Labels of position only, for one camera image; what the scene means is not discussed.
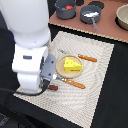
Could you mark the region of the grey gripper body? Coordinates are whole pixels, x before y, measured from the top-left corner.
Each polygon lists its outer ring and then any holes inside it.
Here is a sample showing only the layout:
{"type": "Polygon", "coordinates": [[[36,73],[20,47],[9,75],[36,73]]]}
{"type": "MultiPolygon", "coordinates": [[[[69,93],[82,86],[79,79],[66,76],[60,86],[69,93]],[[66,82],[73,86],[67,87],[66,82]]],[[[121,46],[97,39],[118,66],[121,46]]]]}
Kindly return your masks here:
{"type": "Polygon", "coordinates": [[[53,79],[54,71],[56,66],[56,57],[49,54],[46,61],[44,62],[40,76],[43,78],[43,90],[48,89],[50,81],[53,79]]]}

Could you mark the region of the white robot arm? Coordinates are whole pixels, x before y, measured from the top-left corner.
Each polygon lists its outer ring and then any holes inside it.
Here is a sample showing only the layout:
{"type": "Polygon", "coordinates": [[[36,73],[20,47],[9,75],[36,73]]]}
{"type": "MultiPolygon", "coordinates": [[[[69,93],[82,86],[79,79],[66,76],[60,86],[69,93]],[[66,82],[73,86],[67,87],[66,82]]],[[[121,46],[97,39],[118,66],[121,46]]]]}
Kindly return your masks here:
{"type": "Polygon", "coordinates": [[[47,0],[0,0],[0,12],[15,40],[12,70],[24,91],[36,92],[51,38],[47,0]]]}

